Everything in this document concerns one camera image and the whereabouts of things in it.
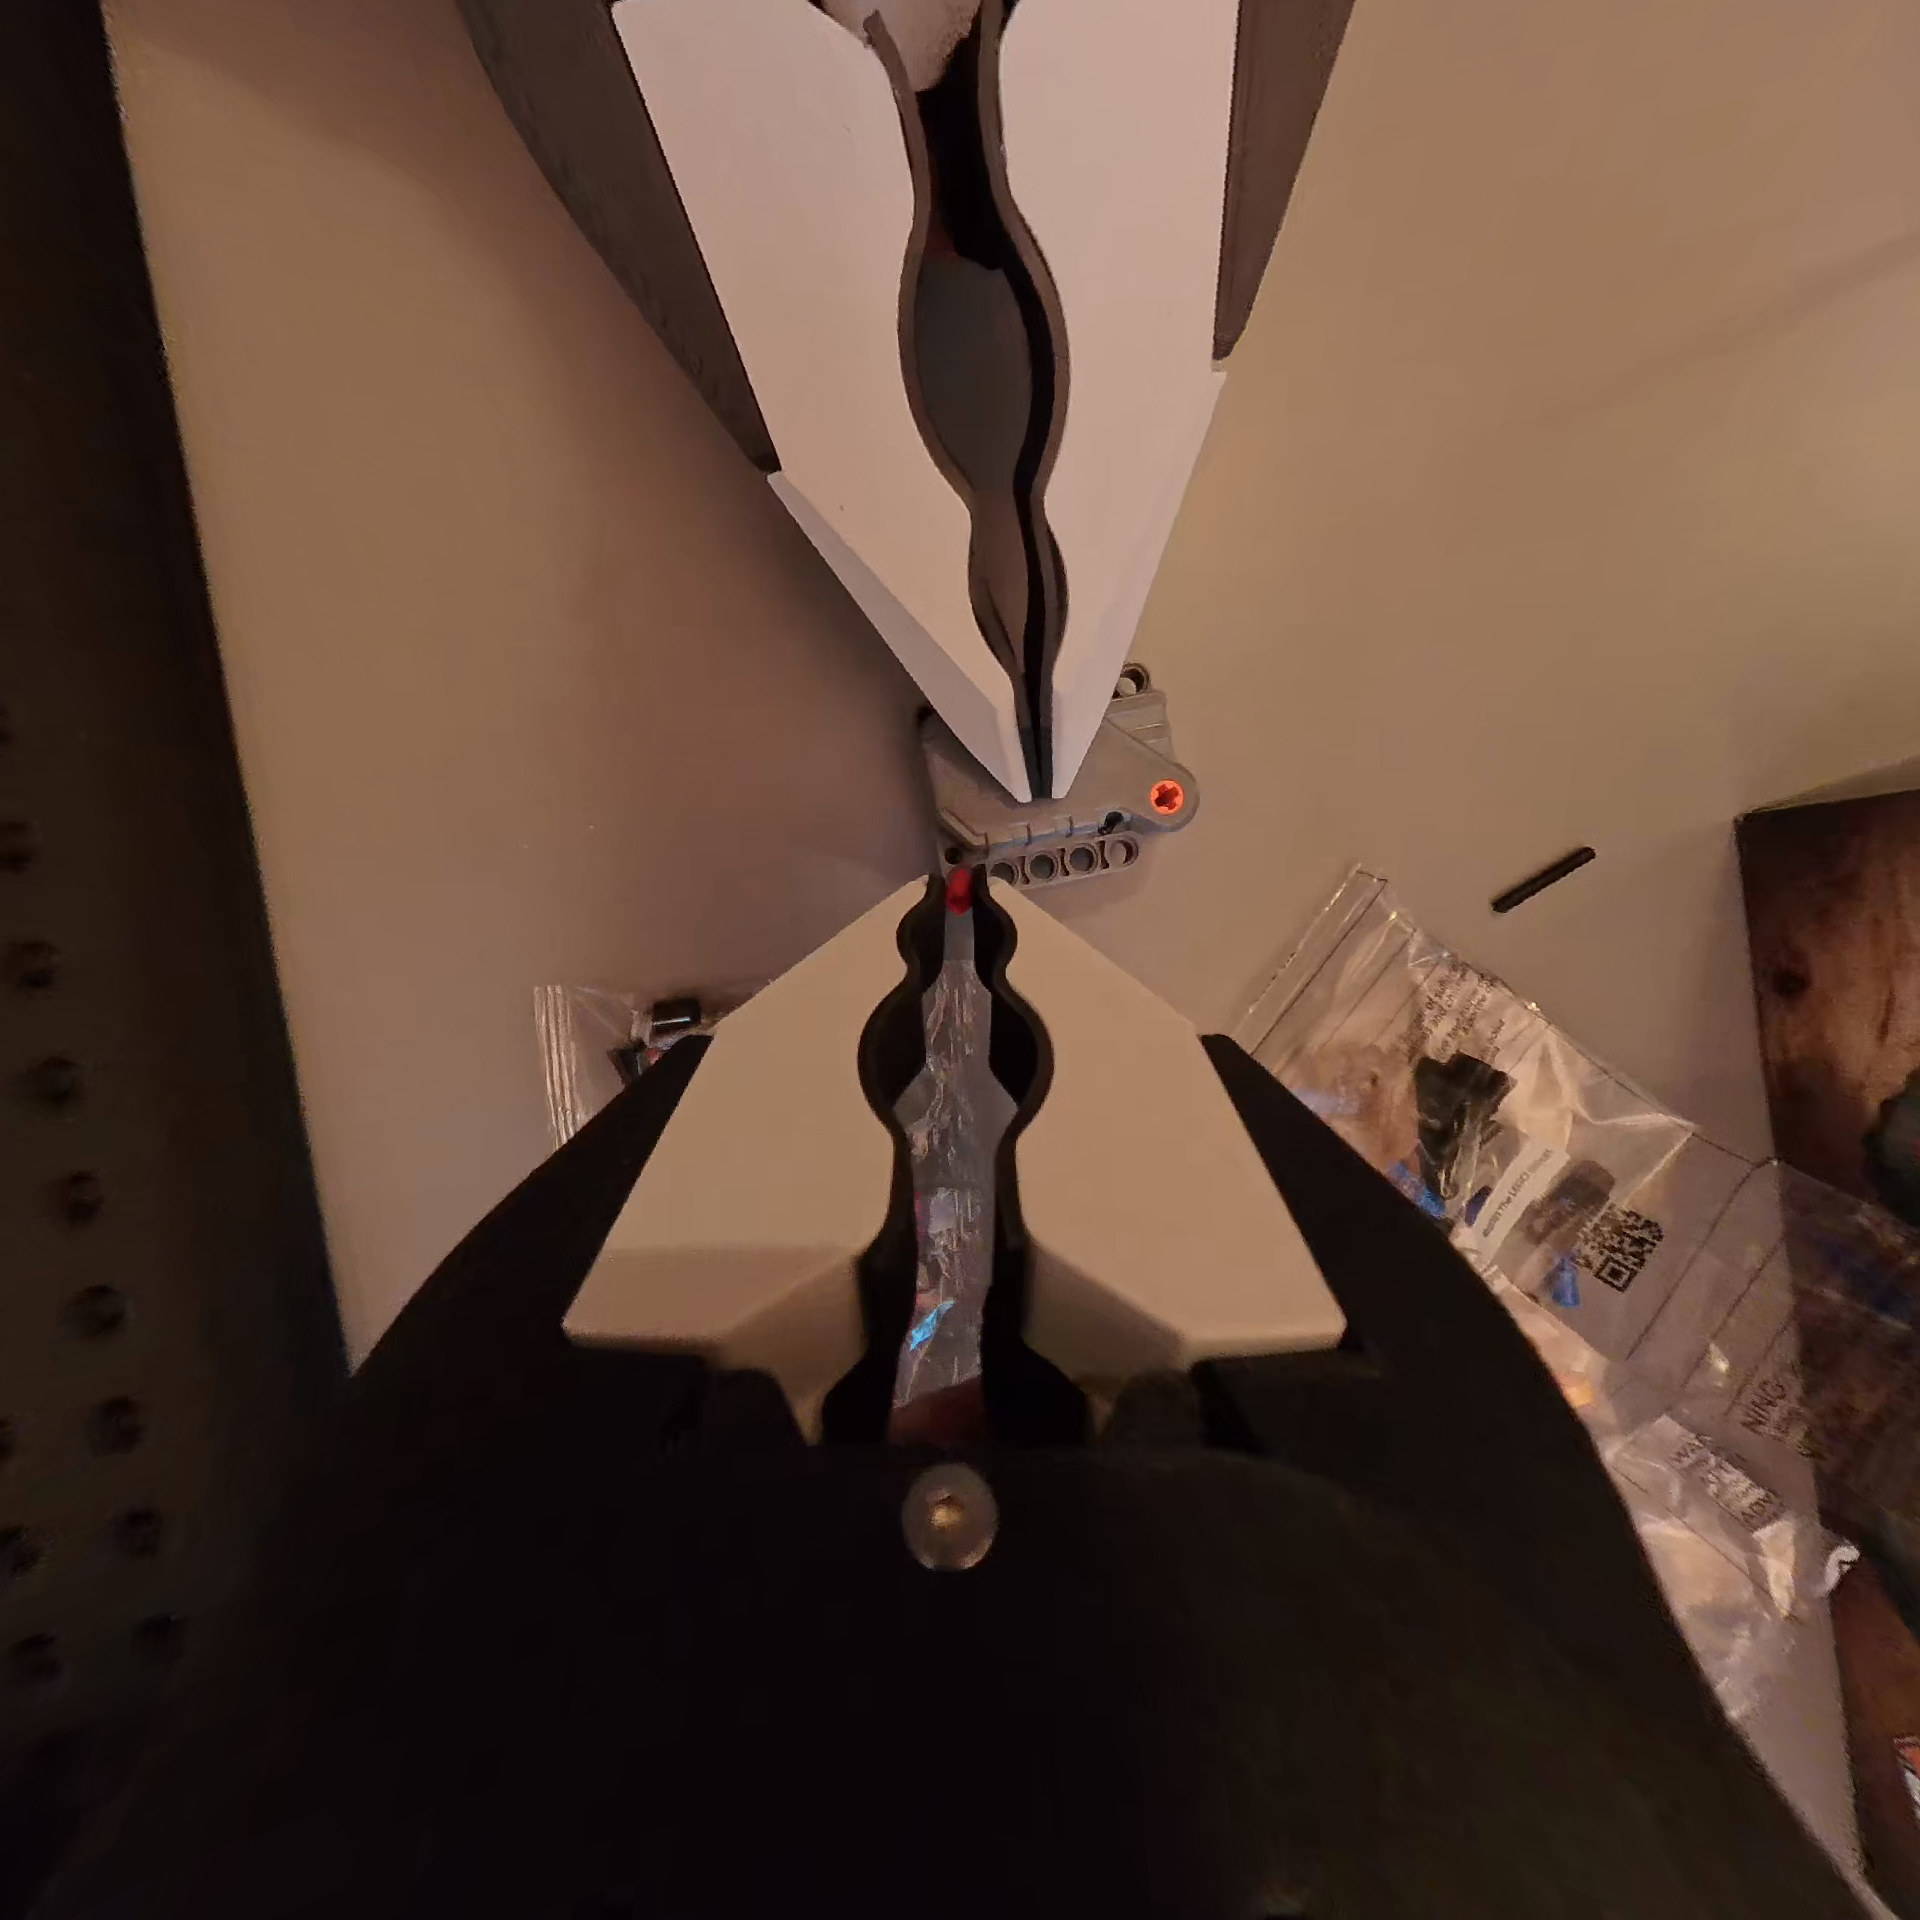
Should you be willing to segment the grey toy motor block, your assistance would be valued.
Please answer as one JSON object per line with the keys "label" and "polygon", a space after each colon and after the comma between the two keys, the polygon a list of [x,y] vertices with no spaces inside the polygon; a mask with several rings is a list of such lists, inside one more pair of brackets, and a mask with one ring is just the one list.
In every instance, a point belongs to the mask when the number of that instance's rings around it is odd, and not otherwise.
{"label": "grey toy motor block", "polygon": [[1136,876],[1148,847],[1185,830],[1200,801],[1174,755],[1166,692],[1144,663],[1121,669],[1090,752],[1057,801],[1012,801],[930,710],[916,715],[916,743],[937,871],[981,867],[1022,892]]}

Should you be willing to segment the short black axle rod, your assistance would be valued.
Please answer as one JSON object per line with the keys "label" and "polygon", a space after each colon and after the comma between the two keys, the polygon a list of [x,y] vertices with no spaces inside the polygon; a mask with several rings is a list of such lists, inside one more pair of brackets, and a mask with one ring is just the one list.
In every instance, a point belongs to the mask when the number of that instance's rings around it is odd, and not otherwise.
{"label": "short black axle rod", "polygon": [[1577,876],[1594,858],[1597,858],[1594,847],[1575,847],[1570,851],[1559,851],[1557,858],[1543,861],[1541,867],[1521,876],[1519,882],[1511,882],[1509,889],[1493,894],[1490,911],[1506,916],[1514,909],[1543,894],[1548,889],[1557,889],[1563,877]]}

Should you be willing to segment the clear bag of small pins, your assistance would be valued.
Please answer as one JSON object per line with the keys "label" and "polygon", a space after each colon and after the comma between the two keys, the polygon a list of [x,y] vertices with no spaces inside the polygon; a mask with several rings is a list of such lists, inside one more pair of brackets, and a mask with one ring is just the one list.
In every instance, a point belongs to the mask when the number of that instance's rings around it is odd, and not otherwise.
{"label": "clear bag of small pins", "polygon": [[[568,1144],[683,1038],[707,1034],[756,994],[640,997],[582,982],[534,988],[547,1126]],[[971,956],[945,956],[919,1001],[925,1069],[897,1101],[916,1208],[916,1294],[897,1353],[894,1411],[928,1413],[980,1382],[989,1290],[992,1144],[1006,1104],[989,1086],[989,997]]]}

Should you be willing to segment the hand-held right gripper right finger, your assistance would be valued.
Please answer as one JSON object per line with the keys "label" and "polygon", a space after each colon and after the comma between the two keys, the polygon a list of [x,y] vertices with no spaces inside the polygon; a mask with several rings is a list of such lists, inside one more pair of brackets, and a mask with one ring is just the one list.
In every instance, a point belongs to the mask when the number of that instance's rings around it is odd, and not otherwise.
{"label": "hand-held right gripper right finger", "polygon": [[989,997],[985,1426],[1076,1448],[1144,1378],[1325,1356],[1344,1314],[1187,1017],[1016,889],[971,876]]}

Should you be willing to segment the clear bag of mixed parts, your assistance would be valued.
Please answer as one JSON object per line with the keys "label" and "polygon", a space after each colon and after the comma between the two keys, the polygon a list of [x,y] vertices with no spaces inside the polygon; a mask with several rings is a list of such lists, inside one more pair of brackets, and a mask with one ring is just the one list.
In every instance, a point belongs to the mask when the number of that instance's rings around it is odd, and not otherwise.
{"label": "clear bag of mixed parts", "polygon": [[1350,871],[1238,1046],[1509,1303],[1685,1384],[1779,1247],[1779,1189]]}

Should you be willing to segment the grey desk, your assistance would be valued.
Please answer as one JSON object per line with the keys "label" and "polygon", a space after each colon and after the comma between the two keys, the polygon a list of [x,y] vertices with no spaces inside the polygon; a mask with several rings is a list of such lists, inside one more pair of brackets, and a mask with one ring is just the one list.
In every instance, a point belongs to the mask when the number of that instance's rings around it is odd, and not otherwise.
{"label": "grey desk", "polygon": [[[534,985],[919,876],[916,692],[449,3],[106,34],[360,1357],[550,1145]],[[1060,920],[1227,1031],[1363,866],[1762,1158],[1730,826],[1917,755],[1917,3],[1359,3],[1136,650],[1200,809]]]}

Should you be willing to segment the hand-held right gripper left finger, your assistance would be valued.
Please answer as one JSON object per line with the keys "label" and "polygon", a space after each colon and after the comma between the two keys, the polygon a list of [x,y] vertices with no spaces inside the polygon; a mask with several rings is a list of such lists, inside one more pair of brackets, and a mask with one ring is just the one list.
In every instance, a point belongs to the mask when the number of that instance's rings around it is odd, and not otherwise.
{"label": "hand-held right gripper left finger", "polygon": [[574,1344],[763,1370],[809,1436],[888,1436],[919,1259],[901,1101],[942,945],[942,882],[912,882],[716,1026],[565,1314]]}

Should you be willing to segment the crumpled clear plastic bag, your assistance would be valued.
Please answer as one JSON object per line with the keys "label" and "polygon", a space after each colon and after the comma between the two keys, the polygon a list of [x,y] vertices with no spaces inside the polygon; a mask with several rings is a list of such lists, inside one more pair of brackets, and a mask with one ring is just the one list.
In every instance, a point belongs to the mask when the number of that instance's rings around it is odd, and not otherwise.
{"label": "crumpled clear plastic bag", "polygon": [[1917,1227],[1755,1166],[1625,1365],[1608,1461],[1730,1552],[1782,1643],[1842,1597],[1858,1813],[1917,1837]]}

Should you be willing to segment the dark perforated mat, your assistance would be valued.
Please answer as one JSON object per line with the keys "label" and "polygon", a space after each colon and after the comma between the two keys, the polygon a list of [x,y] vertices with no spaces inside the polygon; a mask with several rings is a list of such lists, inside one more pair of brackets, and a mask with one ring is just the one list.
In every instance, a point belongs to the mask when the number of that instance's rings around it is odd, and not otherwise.
{"label": "dark perforated mat", "polygon": [[3,1917],[340,1384],[104,3],[3,3]]}

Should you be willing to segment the toy truck set box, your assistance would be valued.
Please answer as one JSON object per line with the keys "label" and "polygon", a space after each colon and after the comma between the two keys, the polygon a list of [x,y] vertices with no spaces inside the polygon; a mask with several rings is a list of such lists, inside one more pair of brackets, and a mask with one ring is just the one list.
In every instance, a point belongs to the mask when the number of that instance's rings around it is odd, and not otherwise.
{"label": "toy truck set box", "polygon": [[1858,1549],[1830,1597],[1865,1876],[1917,1917],[1917,790],[1736,823],[1793,1392]]}

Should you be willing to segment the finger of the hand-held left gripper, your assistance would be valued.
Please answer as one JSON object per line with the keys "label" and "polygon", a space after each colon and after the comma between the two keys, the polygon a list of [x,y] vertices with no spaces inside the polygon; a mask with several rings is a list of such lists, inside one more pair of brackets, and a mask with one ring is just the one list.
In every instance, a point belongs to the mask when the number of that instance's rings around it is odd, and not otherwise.
{"label": "finger of the hand-held left gripper", "polygon": [[1063,427],[1037,492],[1063,568],[1057,790],[1108,715],[1223,385],[1235,54],[1235,3],[1019,3],[999,39],[1006,178],[1063,323]]}
{"label": "finger of the hand-held left gripper", "polygon": [[901,357],[930,209],[885,22],[812,3],[611,20],[768,427],[771,489],[957,741],[1029,801],[1016,672],[974,605],[974,517]]}

